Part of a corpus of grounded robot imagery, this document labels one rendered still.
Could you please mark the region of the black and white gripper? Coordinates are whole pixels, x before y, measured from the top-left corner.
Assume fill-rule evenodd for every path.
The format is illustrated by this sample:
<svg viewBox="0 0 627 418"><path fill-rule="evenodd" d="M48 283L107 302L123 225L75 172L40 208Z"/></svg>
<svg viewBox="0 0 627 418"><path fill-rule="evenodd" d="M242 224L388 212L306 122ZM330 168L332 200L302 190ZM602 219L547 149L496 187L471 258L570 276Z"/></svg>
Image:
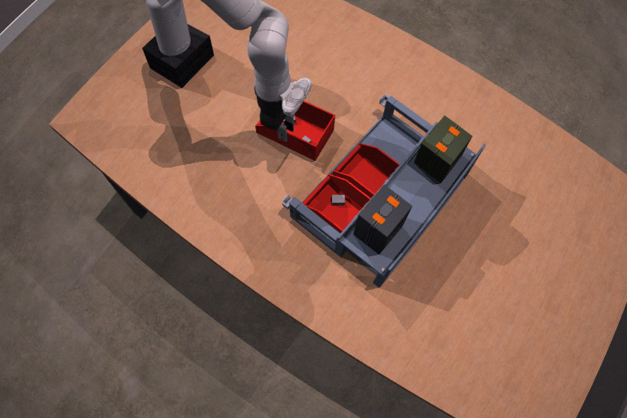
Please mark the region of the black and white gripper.
<svg viewBox="0 0 627 418"><path fill-rule="evenodd" d="M287 130L294 131L295 113L311 87L311 80L306 77L290 82L290 73L283 84L274 87L262 86L255 79L254 89L261 108L261 124L271 130L278 130L279 139L286 142Z"/></svg>

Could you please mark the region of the dark green case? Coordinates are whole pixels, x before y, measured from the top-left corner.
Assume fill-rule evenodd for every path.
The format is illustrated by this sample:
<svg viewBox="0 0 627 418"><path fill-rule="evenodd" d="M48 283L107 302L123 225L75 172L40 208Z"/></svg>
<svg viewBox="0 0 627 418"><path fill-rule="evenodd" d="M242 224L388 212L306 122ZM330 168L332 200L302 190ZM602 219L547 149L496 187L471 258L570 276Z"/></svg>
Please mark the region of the dark green case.
<svg viewBox="0 0 627 418"><path fill-rule="evenodd" d="M414 163L442 183L471 138L470 133L444 115L422 142Z"/></svg>

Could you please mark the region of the red bin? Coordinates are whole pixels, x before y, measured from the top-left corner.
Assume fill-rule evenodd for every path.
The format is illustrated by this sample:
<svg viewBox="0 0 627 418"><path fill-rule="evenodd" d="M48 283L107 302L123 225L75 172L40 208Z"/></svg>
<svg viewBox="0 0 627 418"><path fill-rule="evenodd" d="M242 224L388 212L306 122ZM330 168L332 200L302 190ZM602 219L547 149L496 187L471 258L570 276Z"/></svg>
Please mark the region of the red bin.
<svg viewBox="0 0 627 418"><path fill-rule="evenodd" d="M335 114L303 101L295 113L295 118L294 131L287 130L286 142L278 138L277 130L260 125L260 121L257 133L316 161L334 131ZM304 136L307 136L311 143L302 139Z"/></svg>
<svg viewBox="0 0 627 418"><path fill-rule="evenodd" d="M340 163L334 176L348 180L372 198L399 165L379 148L359 143Z"/></svg>
<svg viewBox="0 0 627 418"><path fill-rule="evenodd" d="M332 195L339 194L345 195L345 205L332 205ZM370 199L348 180L329 174L303 204L341 233Z"/></svg>

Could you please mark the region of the black case with orange latches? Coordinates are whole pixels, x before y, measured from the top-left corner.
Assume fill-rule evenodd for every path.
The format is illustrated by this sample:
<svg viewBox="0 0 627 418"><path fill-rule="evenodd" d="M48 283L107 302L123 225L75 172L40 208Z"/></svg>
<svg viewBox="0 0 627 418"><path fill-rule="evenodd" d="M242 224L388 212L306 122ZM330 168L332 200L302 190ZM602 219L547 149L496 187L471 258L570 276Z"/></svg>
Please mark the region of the black case with orange latches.
<svg viewBox="0 0 627 418"><path fill-rule="evenodd" d="M383 185L358 214L354 235L380 254L402 228L412 207Z"/></svg>

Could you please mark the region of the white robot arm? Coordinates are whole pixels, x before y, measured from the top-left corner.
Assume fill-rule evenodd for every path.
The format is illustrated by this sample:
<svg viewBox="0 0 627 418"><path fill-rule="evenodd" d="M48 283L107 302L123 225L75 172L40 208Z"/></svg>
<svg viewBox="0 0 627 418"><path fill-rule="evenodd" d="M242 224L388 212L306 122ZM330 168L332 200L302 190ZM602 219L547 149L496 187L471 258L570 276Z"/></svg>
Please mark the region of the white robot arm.
<svg viewBox="0 0 627 418"><path fill-rule="evenodd" d="M235 30L251 26L248 56L255 79L262 86L279 86L287 80L289 63L285 51L289 25L281 11L261 0L200 1ZM159 50L167 56L187 50L191 38L183 1L146 0L146 3Z"/></svg>

